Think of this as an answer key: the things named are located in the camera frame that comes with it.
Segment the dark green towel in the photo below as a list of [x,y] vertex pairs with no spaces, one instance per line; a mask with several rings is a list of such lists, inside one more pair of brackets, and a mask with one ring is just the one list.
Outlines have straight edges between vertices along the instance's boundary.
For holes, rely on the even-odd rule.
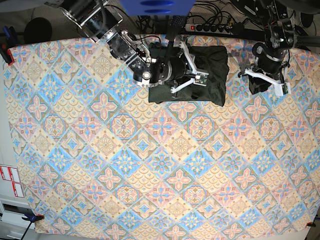
[[[206,86],[191,84],[177,93],[177,98],[173,98],[170,92],[174,86],[173,81],[168,81],[164,85],[158,85],[149,89],[149,102],[176,102],[176,101],[211,101],[222,106],[226,101],[226,80],[229,72],[228,54],[224,46],[192,46],[189,47],[190,54],[195,55],[197,68],[209,72]],[[150,48],[152,57],[164,56],[163,48]],[[181,78],[180,83],[188,81],[189,78]]]

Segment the black cable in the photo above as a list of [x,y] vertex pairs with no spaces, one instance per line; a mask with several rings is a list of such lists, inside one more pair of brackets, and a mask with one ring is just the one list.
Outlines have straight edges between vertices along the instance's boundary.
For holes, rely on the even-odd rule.
[[289,19],[291,19],[293,15],[294,15],[294,17],[296,17],[296,10],[293,10],[293,12],[292,12],[291,16],[289,17]]
[[24,237],[25,237],[25,235],[27,234],[27,232],[28,232],[28,230],[29,230],[29,228],[30,228],[31,224],[32,224],[32,222],[30,222],[30,223],[29,223],[29,226],[28,226],[28,227],[26,228],[26,230],[24,231],[24,234],[22,235],[22,237],[21,237],[21,239],[20,239],[20,240],[23,240],[23,239],[24,239]]
[[250,21],[250,18],[247,17],[245,20],[242,21],[242,24],[246,25],[249,21]]
[[210,5],[210,4],[194,4],[194,6],[207,6],[207,7],[211,6],[211,7],[214,7],[214,9],[216,10],[216,12],[215,12],[211,8],[211,12],[214,14],[214,16],[210,17],[207,21],[205,21],[205,23],[203,25],[206,25],[206,24],[210,23],[211,20],[212,20],[211,25],[213,25],[216,22],[216,20],[218,19],[219,14],[220,14],[219,24],[221,24],[222,19],[223,19],[223,14],[222,14],[221,10],[217,6],[213,6],[213,5]]
[[253,25],[255,25],[255,26],[257,26],[258,28],[260,28],[261,30],[264,30],[261,26],[259,26],[259,25],[256,24],[254,21],[252,21],[252,19],[249,19],[249,21],[250,21]]
[[137,38],[137,40],[147,39],[147,38],[157,38],[159,40],[159,43],[161,44],[161,38],[157,35],[148,35],[141,38]]
[[31,12],[31,20],[34,19],[35,10],[36,10],[36,8],[34,8],[34,9],[32,10],[32,12]]
[[316,24],[315,24],[315,21],[312,21],[313,25],[314,25],[314,31],[315,31],[315,36],[317,36],[317,27],[316,27]]
[[115,5],[112,5],[112,4],[107,4],[106,6],[107,6],[107,7],[113,7],[113,8],[115,8],[115,9],[118,9],[120,12],[122,12],[122,13],[129,19],[129,21],[130,21],[135,27],[137,27],[137,25],[135,24],[135,21],[134,21],[124,10],[122,10],[120,7],[115,6]]
[[98,4],[100,5],[100,10],[101,10],[101,14],[102,14],[102,23],[100,25],[100,29],[93,35],[90,36],[90,38],[96,37],[97,35],[99,35],[101,33],[101,31],[104,29],[105,25],[107,24],[107,14],[106,14],[106,9],[104,6],[104,3],[102,2],[102,0],[96,0],[98,2]]
[[138,23],[140,24],[140,26],[139,26],[139,33],[141,34],[143,30],[142,30],[142,22],[141,22],[140,16],[138,16],[138,19],[139,19],[139,21],[136,21],[136,22],[138,22]]
[[203,16],[201,15],[192,15],[192,16],[188,16],[187,19],[191,19],[191,18],[201,18],[203,21],[207,21]]
[[228,12],[228,11],[221,11],[221,13],[227,13],[227,14],[229,14],[229,16],[233,19],[233,21],[237,22],[237,21],[235,20],[235,18],[230,14],[230,12]]
[[287,60],[288,64],[290,63],[290,49],[288,49],[288,60]]
[[257,15],[252,14],[245,7],[243,7],[237,0],[230,0],[230,2],[235,8],[243,12],[243,14],[249,17],[251,20],[254,20],[256,23],[259,23],[261,21]]

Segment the wire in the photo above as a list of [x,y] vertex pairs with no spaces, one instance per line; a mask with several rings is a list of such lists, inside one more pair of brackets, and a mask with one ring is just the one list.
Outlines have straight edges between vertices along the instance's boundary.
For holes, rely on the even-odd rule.
[[210,8],[211,12],[214,14],[214,16],[210,17],[207,21],[205,21],[205,23],[203,25],[206,25],[206,24],[210,23],[211,20],[212,20],[211,25],[213,25],[216,22],[216,20],[218,19],[219,14],[220,14],[219,24],[221,24],[222,19],[223,19],[223,14],[222,14],[221,10],[217,6],[212,6],[210,4],[194,4],[194,6],[199,6],[199,7],[211,6],[211,7],[214,7],[215,10],[216,10],[216,12],[215,12],[212,8]]
[[235,20],[235,18],[230,14],[230,12],[228,12],[228,11],[221,11],[221,13],[227,13],[227,14],[229,14],[229,16],[233,19],[233,21],[237,22],[237,21]]
[[[24,239],[24,237],[25,237],[26,233],[28,232],[31,224],[32,224],[32,222],[29,223],[28,227],[27,227],[26,230],[24,231],[24,233],[23,233],[23,235],[22,235],[22,237],[21,237],[21,240]],[[2,238],[2,237],[0,237],[0,239],[1,239],[1,240],[14,240],[14,238]]]
[[256,24],[254,21],[252,21],[252,19],[249,19],[249,21],[250,21],[253,25],[255,25],[255,26],[257,26],[258,28],[260,28],[261,30],[264,30],[261,26],[259,26],[259,25]]
[[35,10],[36,10],[36,8],[34,8],[34,9],[32,10],[32,12],[31,12],[31,20],[34,19]]
[[188,16],[187,19],[191,19],[191,18],[201,18],[203,21],[207,21],[203,16],[201,15],[192,15],[192,16]]
[[315,21],[312,21],[313,25],[314,25],[314,35],[317,36],[317,27],[316,27],[316,24],[315,24]]
[[80,27],[78,27],[78,25],[75,25],[75,26],[76,26],[76,33],[79,34],[80,37],[82,37],[82,38],[87,38],[87,36],[86,36],[85,34],[81,34],[81,33],[79,32],[79,30],[82,31],[82,29],[81,29]]
[[155,32],[155,24],[150,26],[151,18],[150,16],[137,16],[139,20],[135,21],[139,27],[140,34],[146,34],[147,29],[151,29],[151,33]]
[[291,16],[289,17],[289,19],[291,19],[293,15],[294,15],[294,17],[296,17],[296,10],[293,10],[293,12],[292,12]]
[[288,49],[288,64],[290,63],[290,49]]
[[144,36],[141,38],[137,38],[137,40],[142,40],[142,39],[147,39],[147,38],[157,38],[157,39],[159,39],[159,43],[161,44],[161,38],[157,35],[148,35],[148,36]]
[[115,8],[115,9],[118,9],[120,12],[122,12],[122,13],[129,19],[129,21],[130,21],[135,27],[137,27],[137,25],[136,25],[135,21],[132,19],[132,17],[130,17],[130,16],[129,16],[124,10],[122,10],[120,7],[115,6],[115,5],[112,5],[112,4],[107,4],[106,6],[108,6],[108,7],[113,7],[113,8]]
[[100,8],[101,8],[102,23],[100,25],[100,29],[95,34],[91,35],[90,38],[93,38],[93,37],[96,37],[97,35],[99,35],[107,23],[107,14],[106,14],[106,9],[105,9],[104,3],[102,2],[102,0],[96,0],[96,1],[98,2],[98,4],[100,5]]

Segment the tile pattern fabric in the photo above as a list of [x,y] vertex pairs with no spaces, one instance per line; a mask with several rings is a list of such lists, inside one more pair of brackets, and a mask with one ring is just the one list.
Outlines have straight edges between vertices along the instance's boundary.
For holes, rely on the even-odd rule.
[[225,106],[148,102],[108,48],[70,39],[13,48],[4,88],[13,149],[38,233],[113,240],[268,237],[320,206],[319,55],[291,50],[292,95],[251,95],[226,46]]

